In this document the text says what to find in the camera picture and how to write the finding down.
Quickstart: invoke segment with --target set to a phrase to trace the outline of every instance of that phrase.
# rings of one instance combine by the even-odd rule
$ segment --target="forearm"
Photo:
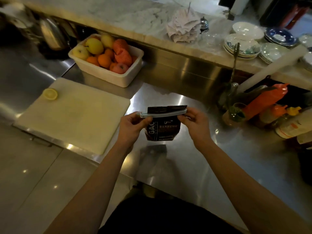
[[[310,233],[302,218],[215,143],[199,148],[251,233]]]
[[[125,157],[126,149],[115,144],[45,234],[97,233]]]

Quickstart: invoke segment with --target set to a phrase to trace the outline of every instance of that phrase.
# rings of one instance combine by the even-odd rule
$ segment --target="lemon half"
[[[42,95],[48,100],[55,100],[57,98],[57,91],[52,88],[47,88],[42,92]]]

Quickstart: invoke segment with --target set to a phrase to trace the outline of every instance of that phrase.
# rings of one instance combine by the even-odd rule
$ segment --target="hand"
[[[133,144],[138,139],[140,131],[152,122],[153,118],[140,118],[137,112],[123,116],[120,119],[120,129],[116,144],[122,146],[128,152],[131,151]]]
[[[177,118],[186,125],[194,145],[199,151],[207,143],[213,143],[210,137],[209,120],[206,114],[196,108],[187,107],[186,114],[179,115]]]

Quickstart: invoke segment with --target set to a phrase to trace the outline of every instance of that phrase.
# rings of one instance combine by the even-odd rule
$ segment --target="black coffee bag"
[[[167,106],[167,107],[148,107],[148,114],[163,114],[176,112],[186,109],[186,105],[183,106]],[[180,131],[181,122],[177,116],[170,117],[156,117],[146,127],[145,134],[147,140],[151,141],[164,141],[173,140],[174,137]]]

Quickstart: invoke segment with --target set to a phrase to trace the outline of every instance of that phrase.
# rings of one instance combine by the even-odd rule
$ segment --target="marble countertop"
[[[19,1],[33,10],[124,36],[158,48],[200,58],[231,68],[233,57],[220,45],[203,46],[200,37],[193,43],[174,43],[166,32],[166,23],[185,3],[160,0],[3,0]],[[223,12],[219,16],[204,15],[209,31],[226,36],[233,22]],[[238,60],[236,68],[255,74],[267,64],[259,58]],[[288,66],[272,78],[307,90],[312,89],[312,73],[299,65]]]

